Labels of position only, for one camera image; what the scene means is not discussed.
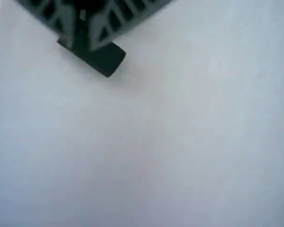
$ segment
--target white background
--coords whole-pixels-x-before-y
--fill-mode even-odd
[[[177,0],[110,79],[0,12],[0,227],[284,227],[284,0]]]

